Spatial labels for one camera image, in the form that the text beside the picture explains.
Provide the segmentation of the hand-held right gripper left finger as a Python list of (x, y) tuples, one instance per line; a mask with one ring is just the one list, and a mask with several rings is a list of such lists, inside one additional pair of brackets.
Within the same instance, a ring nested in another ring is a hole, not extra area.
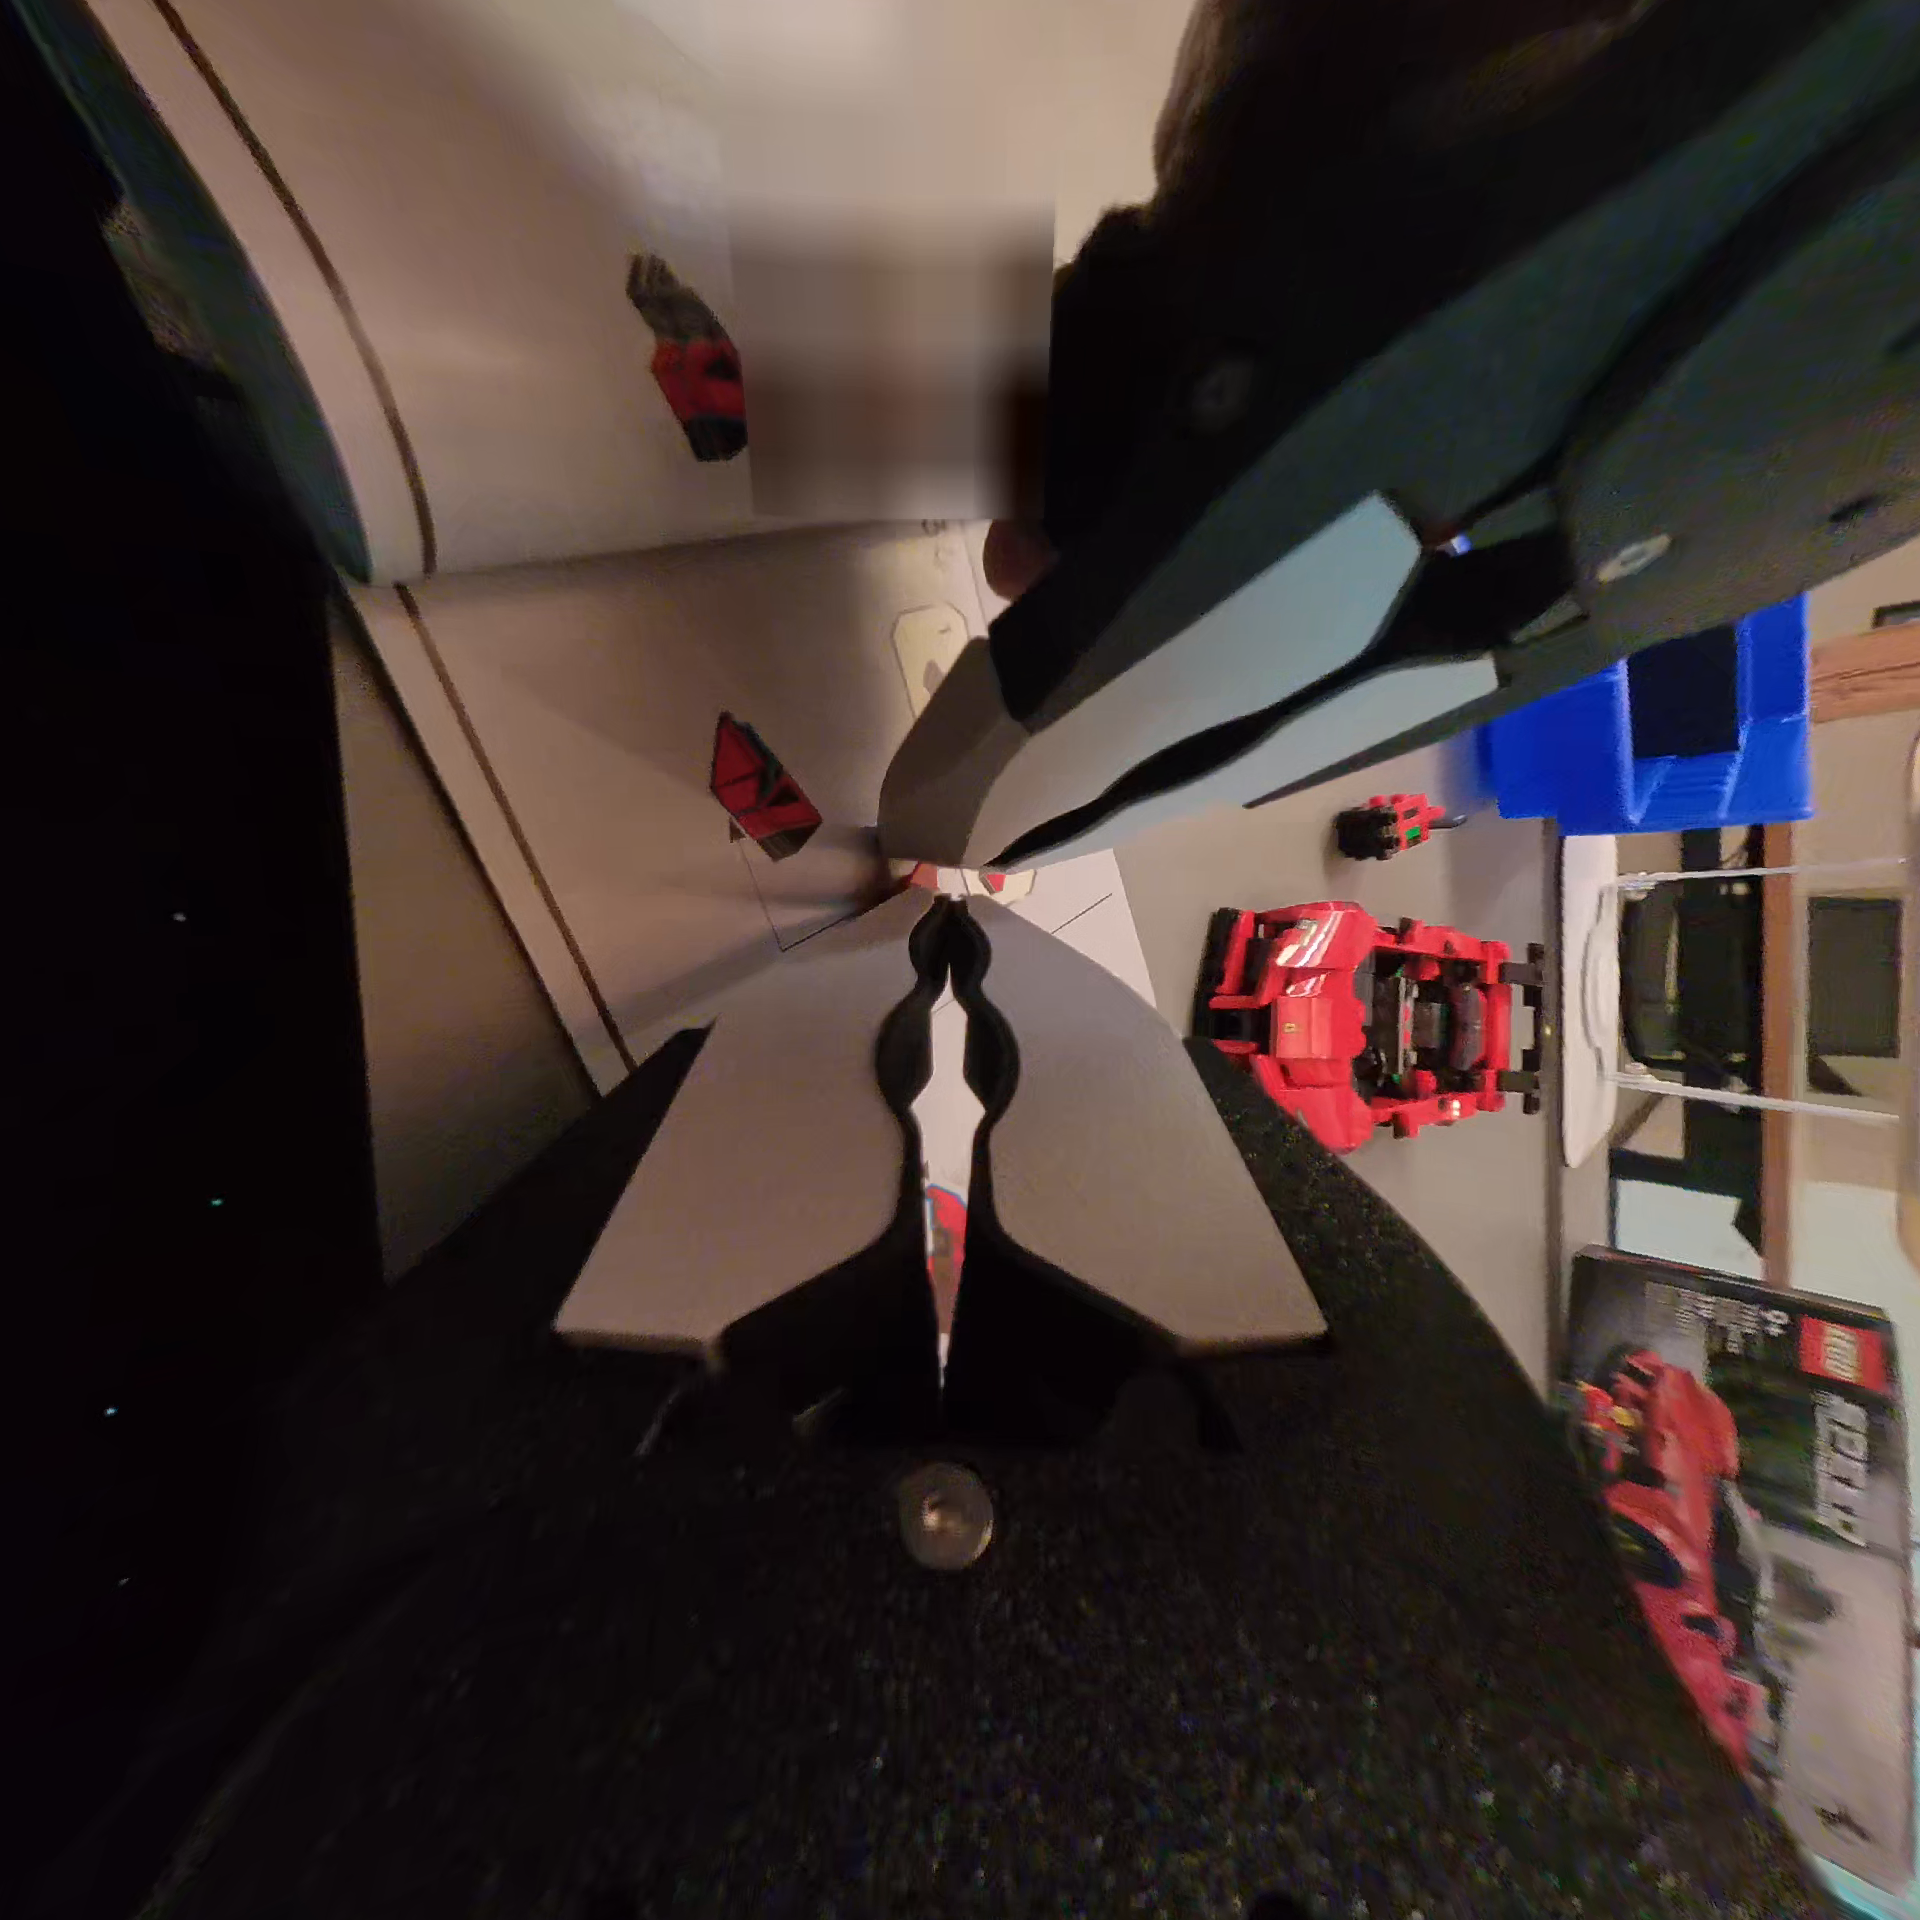
[(840, 1390), (940, 1381), (916, 1100), (953, 903), (898, 895), (737, 988), (554, 1331)]

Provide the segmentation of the red lego car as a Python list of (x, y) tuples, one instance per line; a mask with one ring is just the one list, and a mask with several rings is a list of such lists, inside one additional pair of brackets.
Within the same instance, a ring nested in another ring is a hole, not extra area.
[(1458, 927), (1351, 901), (1217, 910), (1196, 1038), (1328, 1151), (1544, 1108), (1546, 963)]

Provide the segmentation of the white stand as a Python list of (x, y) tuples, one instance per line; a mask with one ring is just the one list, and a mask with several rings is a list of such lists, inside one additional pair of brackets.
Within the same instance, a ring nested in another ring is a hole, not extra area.
[(1816, 1130), (1868, 1138), (1868, 1173), (1917, 1183), (1917, 860), (1801, 860), (1790, 828), (1737, 853), (1681, 837), (1683, 860), (1631, 871), (1618, 840), (1563, 840), (1563, 1138), (1587, 1100), (1654, 1098), (1761, 1124), (1784, 1174)]

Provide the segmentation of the lego instruction booklet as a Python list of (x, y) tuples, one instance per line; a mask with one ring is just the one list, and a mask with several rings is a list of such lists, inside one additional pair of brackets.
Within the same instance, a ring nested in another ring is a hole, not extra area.
[(590, 1081), (880, 878), (1178, 5), (23, 3)]

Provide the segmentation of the blue plastic bin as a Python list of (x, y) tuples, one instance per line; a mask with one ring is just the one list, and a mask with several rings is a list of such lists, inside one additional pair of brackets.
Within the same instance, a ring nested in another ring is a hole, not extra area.
[(1567, 837), (1810, 820), (1807, 598), (1664, 640), (1486, 724), (1478, 768), (1506, 820)]

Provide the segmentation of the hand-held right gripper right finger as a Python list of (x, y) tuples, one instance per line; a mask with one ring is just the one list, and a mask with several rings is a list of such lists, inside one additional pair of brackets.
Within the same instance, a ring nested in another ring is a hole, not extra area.
[(950, 1381), (1114, 1381), (1328, 1335), (1173, 1025), (991, 901), (950, 913), (981, 1100)]

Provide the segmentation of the red black green lego assembly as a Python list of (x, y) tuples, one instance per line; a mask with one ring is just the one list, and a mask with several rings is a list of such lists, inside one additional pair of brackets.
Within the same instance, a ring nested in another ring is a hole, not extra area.
[(1333, 823), (1334, 853), (1348, 863), (1387, 863), (1403, 853), (1428, 845), (1437, 834), (1467, 823), (1424, 791), (1376, 794), (1371, 801), (1340, 810)]

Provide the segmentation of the lego set box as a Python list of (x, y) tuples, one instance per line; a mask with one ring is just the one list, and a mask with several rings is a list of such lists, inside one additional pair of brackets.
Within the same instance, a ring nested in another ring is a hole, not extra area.
[(1896, 1320), (1580, 1248), (1561, 1405), (1697, 1718), (1791, 1838), (1917, 1893), (1916, 1530)]

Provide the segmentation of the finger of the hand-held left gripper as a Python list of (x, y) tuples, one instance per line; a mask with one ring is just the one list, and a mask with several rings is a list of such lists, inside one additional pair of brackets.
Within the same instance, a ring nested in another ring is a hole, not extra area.
[(1064, 545), (991, 625), (986, 725), (1178, 740), (1234, 724), (1354, 667), (1424, 563), (1426, 544), (1383, 495), (1217, 598), (1173, 563), (1114, 598), (1096, 548)]
[(1178, 740), (1018, 740), (986, 725), (988, 633), (886, 768), (880, 844), (954, 870), (1044, 870), (1428, 747), (1496, 708), (1506, 688), (1488, 640), (1394, 653), (1388, 625), (1321, 685)]

